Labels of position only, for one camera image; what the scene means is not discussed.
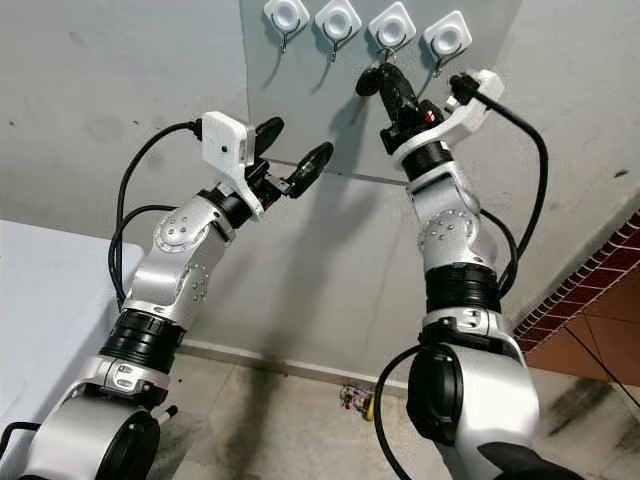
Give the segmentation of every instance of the white table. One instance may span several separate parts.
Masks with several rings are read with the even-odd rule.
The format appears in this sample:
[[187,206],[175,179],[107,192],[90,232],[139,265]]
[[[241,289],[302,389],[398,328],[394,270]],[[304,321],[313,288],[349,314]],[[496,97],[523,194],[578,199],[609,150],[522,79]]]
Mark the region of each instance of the white table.
[[[98,353],[116,316],[107,269],[109,242],[0,221],[0,431],[15,421],[42,422]],[[130,282],[143,250],[126,244]],[[16,431],[0,478],[22,469],[32,433]]]

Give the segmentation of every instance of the tiled floor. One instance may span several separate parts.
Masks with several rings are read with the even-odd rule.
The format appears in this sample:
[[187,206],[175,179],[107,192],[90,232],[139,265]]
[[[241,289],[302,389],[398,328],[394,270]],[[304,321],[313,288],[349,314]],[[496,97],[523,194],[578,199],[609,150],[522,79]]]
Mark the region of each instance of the tiled floor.
[[[568,324],[614,375],[630,385],[640,385],[639,312],[640,267],[636,267]],[[608,378],[564,329],[527,354],[527,362],[580,377]]]
[[[394,478],[373,425],[339,407],[338,385],[179,355],[149,480]],[[533,371],[542,421],[536,447],[587,480],[636,479],[640,427],[608,384]],[[389,441],[412,478],[449,479],[396,397],[384,400]]]

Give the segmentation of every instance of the gray wall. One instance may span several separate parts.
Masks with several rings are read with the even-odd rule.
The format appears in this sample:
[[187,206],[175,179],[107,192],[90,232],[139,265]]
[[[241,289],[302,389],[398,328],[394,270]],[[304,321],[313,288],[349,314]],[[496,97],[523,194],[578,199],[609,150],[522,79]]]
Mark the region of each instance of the gray wall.
[[[639,20],[631,0],[525,0],[516,17],[497,65],[504,101],[541,129],[552,167],[540,229],[506,300],[512,319],[638,204]],[[235,2],[0,4],[3,218],[107,237],[132,152],[207,109],[247,114]],[[537,169],[529,141],[493,118],[457,158],[519,235]],[[137,172],[131,205],[182,202],[208,175],[196,143],[177,135]],[[147,245],[152,225],[136,223],[128,240]],[[412,344],[424,313],[416,233],[401,187],[325,175],[239,232],[191,337],[375,374]]]

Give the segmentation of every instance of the black cable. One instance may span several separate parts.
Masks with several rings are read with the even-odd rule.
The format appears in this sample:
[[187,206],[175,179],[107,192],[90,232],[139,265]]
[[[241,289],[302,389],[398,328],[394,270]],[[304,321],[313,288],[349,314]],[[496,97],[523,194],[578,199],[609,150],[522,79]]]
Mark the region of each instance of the black cable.
[[503,298],[507,293],[509,293],[509,290],[511,290],[511,287],[516,281],[516,276],[518,275],[518,246],[516,245],[516,239],[513,237],[511,230],[509,230],[509,227],[507,227],[502,220],[488,210],[482,209],[480,210],[480,213],[491,220],[491,222],[502,231],[507,243],[509,244],[509,253],[511,255],[509,264],[513,265],[513,267],[509,269],[509,265],[507,265],[504,273],[508,272],[508,276],[505,277],[504,282],[498,284],[500,288],[500,298]]
[[[144,155],[151,149],[151,147],[153,147],[160,139],[166,137],[170,133],[177,132],[179,130],[191,130],[196,135],[198,135],[197,127],[198,124],[196,121],[181,122],[169,125],[168,127],[160,130],[149,140],[147,140],[147,142],[142,146],[138,153],[136,153],[135,156],[131,159],[131,162],[129,162],[129,166],[122,175],[122,180],[120,180],[120,189],[118,190],[118,206],[116,210],[116,230],[122,223],[122,219],[124,217],[124,200],[127,193],[127,185],[129,184],[129,180],[133,175],[133,171],[140,163],[140,160],[142,160],[142,157],[144,157]],[[119,244],[116,246],[115,268],[117,283],[122,284],[122,242],[119,242]]]
[[[453,76],[450,79],[451,86],[455,88],[463,89],[468,95],[474,97],[479,102],[482,102],[489,109],[495,111],[500,116],[506,118],[511,123],[513,123],[516,127],[520,128],[524,133],[529,135],[531,140],[536,144],[538,149],[538,157],[540,162],[540,176],[538,178],[538,189],[536,192],[536,199],[533,204],[533,209],[531,211],[531,216],[529,217],[529,222],[527,223],[527,227],[522,234],[522,239],[518,244],[518,258],[522,257],[527,246],[529,246],[529,242],[531,241],[531,237],[533,236],[533,232],[538,224],[538,220],[540,219],[540,214],[542,213],[542,206],[544,205],[544,199],[547,193],[547,183],[549,177],[549,151],[547,150],[547,145],[542,138],[542,135],[526,120],[520,118],[518,115],[513,113],[507,107],[499,104],[495,100],[487,97],[486,95],[478,92],[477,87],[473,88],[463,80],[459,76]],[[507,269],[502,274],[500,278],[500,283],[502,284],[506,275],[508,275],[510,269],[513,266],[509,264]]]
[[409,358],[411,355],[415,355],[422,348],[421,345],[415,345],[408,350],[405,350],[398,356],[396,356],[393,360],[389,362],[389,364],[384,368],[382,373],[380,374],[380,378],[378,378],[378,383],[376,383],[376,389],[373,393],[373,423],[376,427],[376,435],[378,436],[378,442],[380,443],[380,448],[382,448],[382,453],[384,453],[385,458],[391,465],[391,468],[395,472],[395,474],[401,480],[411,480],[411,477],[407,472],[404,471],[400,462],[396,459],[395,455],[391,451],[391,447],[389,446],[389,442],[387,442],[387,437],[384,433],[384,427],[382,426],[382,391],[384,390],[384,384],[387,381],[391,372],[395,370],[395,368],[400,365],[404,360]]
[[40,424],[33,422],[13,422],[7,425],[7,427],[4,429],[4,432],[2,432],[2,438],[0,438],[0,460],[2,460],[4,453],[7,451],[9,440],[11,439],[11,434],[15,430],[29,430],[35,432],[39,428]]
[[613,372],[611,370],[609,370],[609,368],[604,364],[604,362],[602,362],[598,358],[598,356],[595,353],[593,353],[591,351],[591,349],[589,347],[587,347],[585,345],[585,343],[582,340],[580,340],[575,333],[573,333],[571,331],[571,329],[569,327],[565,326],[564,329],[569,333],[569,335],[571,335],[574,338],[574,340],[576,342],[578,342],[582,346],[582,348],[585,349],[585,351],[591,356],[591,358],[593,358],[595,360],[595,362],[598,365],[600,365],[600,367],[606,372],[606,374],[609,375],[611,378],[613,378],[613,381],[618,384],[618,386],[622,389],[622,391],[627,394],[627,397],[629,397],[631,399],[631,401],[636,405],[636,407],[638,407],[640,409],[640,402],[638,402],[638,400],[636,400],[636,397],[634,397],[631,394],[631,392],[629,390],[627,390],[627,388],[622,384],[622,382],[618,379],[618,377],[616,377],[613,374]]
[[168,212],[171,210],[175,210],[176,207],[172,207],[169,205],[144,205],[142,207],[138,207],[129,214],[127,214],[124,219],[118,223],[118,228],[113,233],[113,237],[111,237],[111,243],[109,243],[109,252],[107,253],[107,262],[109,265],[109,276],[111,277],[111,283],[113,283],[113,288],[116,290],[116,296],[118,300],[118,308],[122,306],[126,294],[124,292],[124,287],[122,286],[122,280],[118,276],[118,270],[116,267],[116,251],[118,245],[122,245],[122,233],[124,232],[125,227],[133,220],[135,217],[144,212],[151,211],[161,211]]

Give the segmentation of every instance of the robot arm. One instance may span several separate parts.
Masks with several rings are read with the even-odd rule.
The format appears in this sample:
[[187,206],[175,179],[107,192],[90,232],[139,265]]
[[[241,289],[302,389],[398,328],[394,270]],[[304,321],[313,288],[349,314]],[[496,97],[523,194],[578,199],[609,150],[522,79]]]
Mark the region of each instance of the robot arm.
[[165,215],[135,273],[123,309],[98,355],[87,360],[34,437],[20,479],[140,480],[155,457],[174,354],[204,301],[209,275],[247,220],[278,198],[299,197],[333,146],[307,154],[288,178],[269,174],[261,154],[284,122],[257,127],[220,113],[202,119],[202,151],[215,188]]
[[[465,80],[490,98],[504,89],[488,70]],[[391,119],[380,135],[409,178],[407,192],[420,222],[427,315],[409,374],[413,425],[435,442],[455,480],[579,479],[532,450],[538,399],[522,352],[503,326],[496,244],[451,154],[482,125],[486,107],[458,94],[447,102],[452,113],[445,120],[431,102],[418,102],[402,72],[386,62],[365,71],[356,92],[380,93]],[[376,432],[389,459],[380,425]],[[389,460],[401,478],[409,478]]]

